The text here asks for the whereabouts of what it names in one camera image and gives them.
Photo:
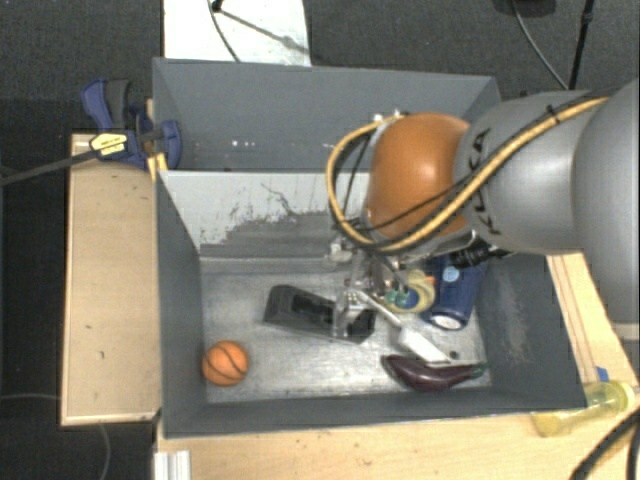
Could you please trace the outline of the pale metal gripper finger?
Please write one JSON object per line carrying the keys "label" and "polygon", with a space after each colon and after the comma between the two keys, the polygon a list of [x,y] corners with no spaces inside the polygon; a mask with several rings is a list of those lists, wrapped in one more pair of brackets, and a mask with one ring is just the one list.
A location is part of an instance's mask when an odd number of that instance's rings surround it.
{"label": "pale metal gripper finger", "polygon": [[384,305],[379,303],[376,299],[372,298],[367,293],[361,294],[361,301],[368,308],[375,310],[379,313],[390,325],[394,327],[401,327],[402,321]]}
{"label": "pale metal gripper finger", "polygon": [[351,339],[352,326],[360,312],[358,298],[351,291],[342,291],[335,301],[331,335],[338,339]]}

